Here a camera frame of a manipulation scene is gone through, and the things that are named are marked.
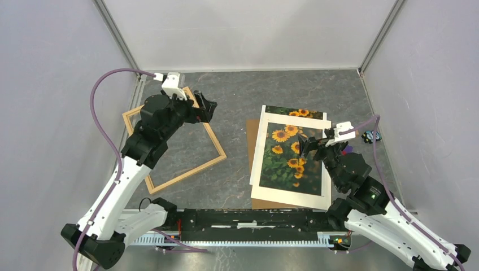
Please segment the wooden picture frame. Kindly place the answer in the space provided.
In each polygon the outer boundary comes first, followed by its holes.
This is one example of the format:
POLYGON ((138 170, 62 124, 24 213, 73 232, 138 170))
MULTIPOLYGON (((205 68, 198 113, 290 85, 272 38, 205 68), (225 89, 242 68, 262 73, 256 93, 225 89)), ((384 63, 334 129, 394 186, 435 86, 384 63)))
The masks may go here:
MULTIPOLYGON (((124 124, 125 124, 125 127, 126 127, 126 130, 127 130, 127 133, 129 136, 131 136, 133 134, 133 123, 132 123, 132 120, 131 118, 135 117, 136 115, 139 115, 140 114, 140 110, 142 109, 143 105, 141 106, 138 106, 136 108, 133 108, 127 112, 124 112, 122 113, 122 118, 123 118, 123 121, 124 121, 124 124)), ((158 186, 155 186, 154 183, 153 183, 153 179, 151 178, 150 175, 146 176, 145 179, 144 179, 144 182, 146 184, 146 187, 147 187, 147 190, 149 192, 150 195, 154 195, 158 192, 160 192, 161 190, 167 188, 167 187, 170 187, 172 186, 173 184, 176 184, 180 181, 183 181, 195 174, 198 174, 206 169, 209 169, 211 167, 213 167, 214 165, 218 164, 219 162, 222 162, 224 161, 226 158, 227 158, 227 155, 223 149, 223 147, 221 146, 217 136, 215 135, 213 129, 211 128, 211 125, 208 124, 208 123, 203 123, 203 127, 209 137, 209 139, 211 140, 216 152, 218 153, 218 156, 210 161, 207 161, 189 171, 186 171, 185 173, 169 180, 169 181, 166 181, 165 183, 161 184, 161 185, 158 185, 158 186)))

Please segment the white photo mat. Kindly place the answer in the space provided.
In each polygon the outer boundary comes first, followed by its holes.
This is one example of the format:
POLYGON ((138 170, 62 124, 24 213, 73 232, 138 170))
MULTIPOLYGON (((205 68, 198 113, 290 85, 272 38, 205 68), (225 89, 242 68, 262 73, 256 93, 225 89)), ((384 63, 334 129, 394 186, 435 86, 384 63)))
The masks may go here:
POLYGON ((314 151, 300 153, 300 139, 321 139, 329 120, 262 112, 250 183, 251 198, 289 206, 326 210, 332 183, 314 151))

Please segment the brown backing board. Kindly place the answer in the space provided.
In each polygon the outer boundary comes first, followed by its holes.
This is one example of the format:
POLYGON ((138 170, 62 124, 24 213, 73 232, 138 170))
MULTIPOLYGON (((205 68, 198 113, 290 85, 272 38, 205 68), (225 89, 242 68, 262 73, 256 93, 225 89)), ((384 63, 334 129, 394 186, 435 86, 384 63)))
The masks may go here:
MULTIPOLYGON (((252 164, 255 154, 256 139, 258 136, 259 130, 259 119, 248 119, 246 120, 246 135, 247 135, 247 152, 249 159, 249 171, 252 173, 252 164)), ((252 209, 289 209, 289 208, 299 208, 299 206, 294 206, 291 204, 273 202, 268 200, 261 200, 251 198, 252 209)))

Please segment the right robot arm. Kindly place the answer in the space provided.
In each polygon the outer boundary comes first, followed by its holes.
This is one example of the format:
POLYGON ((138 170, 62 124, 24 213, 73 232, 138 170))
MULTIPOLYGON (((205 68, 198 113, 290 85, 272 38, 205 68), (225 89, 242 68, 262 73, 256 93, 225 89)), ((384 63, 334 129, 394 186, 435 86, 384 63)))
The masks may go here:
POLYGON ((334 185, 338 198, 326 212, 333 230, 356 232, 401 259, 413 270, 464 270, 471 250, 439 237, 415 218, 389 189, 369 174, 372 168, 361 154, 343 154, 347 141, 338 141, 334 129, 327 137, 298 136, 303 158, 314 151, 334 185))

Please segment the black blue toy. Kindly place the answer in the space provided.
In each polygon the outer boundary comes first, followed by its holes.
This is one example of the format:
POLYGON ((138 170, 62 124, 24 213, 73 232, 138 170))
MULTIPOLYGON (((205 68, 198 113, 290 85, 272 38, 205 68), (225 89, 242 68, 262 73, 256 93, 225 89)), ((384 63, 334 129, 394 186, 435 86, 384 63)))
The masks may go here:
POLYGON ((367 130, 365 131, 363 134, 362 134, 362 139, 365 143, 369 143, 369 144, 372 144, 373 143, 373 139, 375 141, 381 141, 382 140, 382 137, 381 137, 381 134, 380 132, 376 132, 374 133, 373 130, 367 130))

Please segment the red purple block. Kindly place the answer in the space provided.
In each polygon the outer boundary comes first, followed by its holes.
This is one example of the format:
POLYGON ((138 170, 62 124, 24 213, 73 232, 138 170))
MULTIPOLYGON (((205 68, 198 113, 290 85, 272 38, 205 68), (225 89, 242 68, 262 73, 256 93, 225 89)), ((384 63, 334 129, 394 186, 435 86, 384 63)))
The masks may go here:
POLYGON ((349 154, 349 153, 352 153, 353 152, 353 147, 350 146, 350 145, 347 145, 343 150, 342 150, 342 154, 343 155, 346 155, 346 154, 349 154))

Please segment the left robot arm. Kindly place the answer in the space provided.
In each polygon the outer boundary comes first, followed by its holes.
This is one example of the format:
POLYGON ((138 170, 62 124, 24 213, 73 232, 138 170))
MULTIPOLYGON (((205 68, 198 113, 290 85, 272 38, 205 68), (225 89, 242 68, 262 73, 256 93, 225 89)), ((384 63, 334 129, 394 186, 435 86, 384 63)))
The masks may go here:
POLYGON ((216 107, 217 103, 207 100, 200 91, 185 100, 167 94, 145 100, 107 185, 90 210, 77 223, 65 224, 60 232, 75 256, 83 255, 103 269, 119 261, 134 240, 134 226, 118 224, 133 192, 155 168, 176 131, 186 123, 209 123, 216 107))

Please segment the sunflower photo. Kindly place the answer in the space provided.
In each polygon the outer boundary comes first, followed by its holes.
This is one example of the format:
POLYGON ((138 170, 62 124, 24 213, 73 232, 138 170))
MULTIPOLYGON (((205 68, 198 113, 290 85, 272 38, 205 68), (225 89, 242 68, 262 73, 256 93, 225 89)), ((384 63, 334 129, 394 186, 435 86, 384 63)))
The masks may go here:
POLYGON ((279 106, 263 105, 259 119, 259 130, 256 139, 255 154, 250 176, 250 185, 259 186, 260 171, 263 161, 265 139, 267 137, 268 123, 294 125, 324 130, 332 126, 327 119, 327 114, 307 109, 295 109, 279 106))

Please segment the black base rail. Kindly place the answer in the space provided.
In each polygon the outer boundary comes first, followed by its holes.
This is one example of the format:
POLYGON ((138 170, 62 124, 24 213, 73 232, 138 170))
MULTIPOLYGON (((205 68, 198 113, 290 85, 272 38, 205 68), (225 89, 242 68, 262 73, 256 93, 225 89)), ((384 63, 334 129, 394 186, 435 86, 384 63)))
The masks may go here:
POLYGON ((326 212, 312 209, 179 209, 163 198, 167 212, 157 229, 170 241, 311 241, 318 232, 347 233, 326 212))

